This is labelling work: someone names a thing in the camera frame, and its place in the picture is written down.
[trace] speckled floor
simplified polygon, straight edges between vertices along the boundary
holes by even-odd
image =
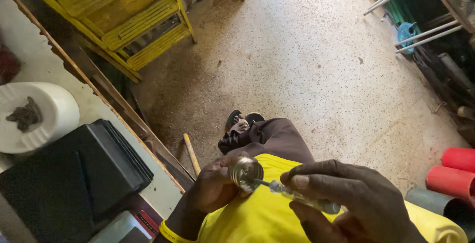
[[[193,172],[233,109],[286,117],[316,160],[375,168],[402,192],[423,185],[449,146],[467,146],[414,70],[396,58],[373,0],[202,0],[190,39],[140,70],[135,86],[152,130]]]

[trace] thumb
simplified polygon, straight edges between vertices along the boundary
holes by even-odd
[[[307,205],[291,202],[290,208],[300,220],[308,239],[313,243],[346,243],[347,238],[322,214]]]

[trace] red cylinder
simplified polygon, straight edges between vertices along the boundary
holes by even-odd
[[[448,148],[440,160],[444,167],[475,173],[475,149]]]
[[[474,180],[475,173],[434,166],[427,173],[426,186],[428,190],[461,198],[467,203],[475,205]]]

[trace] white ceramic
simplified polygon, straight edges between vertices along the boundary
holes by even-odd
[[[27,133],[17,123],[7,121],[16,107],[28,104],[32,97],[41,112],[41,122],[31,125]],[[0,86],[0,152],[20,154],[53,142],[79,124],[79,107],[64,88],[47,82],[13,82]]]

